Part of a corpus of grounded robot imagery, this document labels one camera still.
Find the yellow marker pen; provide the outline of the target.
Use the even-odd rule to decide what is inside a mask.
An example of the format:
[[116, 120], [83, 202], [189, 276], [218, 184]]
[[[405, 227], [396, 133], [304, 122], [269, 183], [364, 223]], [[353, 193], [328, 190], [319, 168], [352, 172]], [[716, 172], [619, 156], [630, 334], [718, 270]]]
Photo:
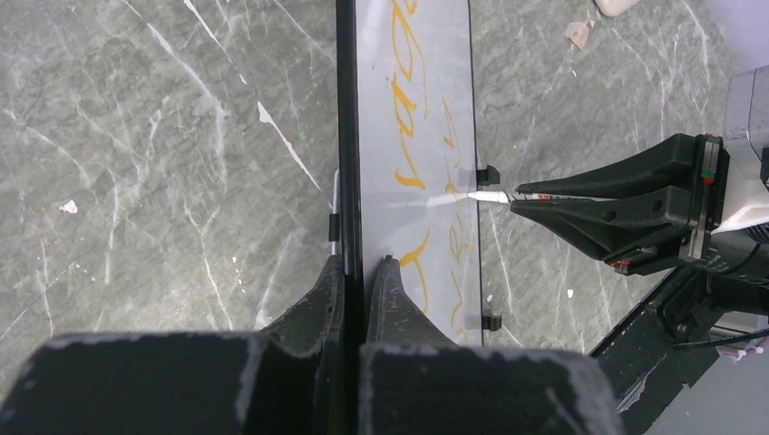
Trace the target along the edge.
[[559, 201], [559, 200], [588, 200], [595, 202], [611, 201], [611, 198], [593, 198], [569, 195], [553, 195], [546, 193], [521, 193], [510, 191], [486, 191], [480, 190], [467, 194], [468, 198], [500, 204], [510, 204], [519, 201]]

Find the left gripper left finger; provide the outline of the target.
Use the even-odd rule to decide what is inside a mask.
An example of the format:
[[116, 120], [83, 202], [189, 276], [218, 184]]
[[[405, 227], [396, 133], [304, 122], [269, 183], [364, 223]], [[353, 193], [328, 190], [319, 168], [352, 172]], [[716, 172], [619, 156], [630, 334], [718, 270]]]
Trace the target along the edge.
[[343, 434], [340, 256], [257, 331], [72, 333], [39, 347], [4, 434]]

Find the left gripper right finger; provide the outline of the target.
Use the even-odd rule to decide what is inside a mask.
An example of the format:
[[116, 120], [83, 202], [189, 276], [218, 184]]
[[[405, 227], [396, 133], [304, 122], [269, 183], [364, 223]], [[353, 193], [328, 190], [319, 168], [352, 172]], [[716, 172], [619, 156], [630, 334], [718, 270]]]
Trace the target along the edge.
[[620, 434], [598, 363], [552, 349], [453, 343], [405, 293], [385, 257], [360, 351], [363, 434]]

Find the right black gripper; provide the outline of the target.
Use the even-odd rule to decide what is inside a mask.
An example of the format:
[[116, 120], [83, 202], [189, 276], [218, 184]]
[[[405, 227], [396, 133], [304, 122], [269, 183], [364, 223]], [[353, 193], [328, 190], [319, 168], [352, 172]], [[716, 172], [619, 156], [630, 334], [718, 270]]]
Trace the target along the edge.
[[[686, 262], [706, 257], [711, 235], [722, 222], [729, 163], [721, 137], [678, 133], [608, 166], [516, 188], [526, 194], [636, 197], [514, 201], [511, 212], [621, 275], [647, 276], [683, 265], [683, 240]], [[695, 165], [693, 196], [668, 187], [690, 175]]]

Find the black-framed whiteboard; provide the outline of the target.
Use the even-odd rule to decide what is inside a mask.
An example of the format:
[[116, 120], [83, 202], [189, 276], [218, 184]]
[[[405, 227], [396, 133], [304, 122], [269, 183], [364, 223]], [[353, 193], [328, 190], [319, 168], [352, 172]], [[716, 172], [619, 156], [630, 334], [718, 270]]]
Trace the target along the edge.
[[394, 266], [430, 326], [480, 345], [482, 268], [466, 1], [336, 2], [340, 249], [353, 320]]

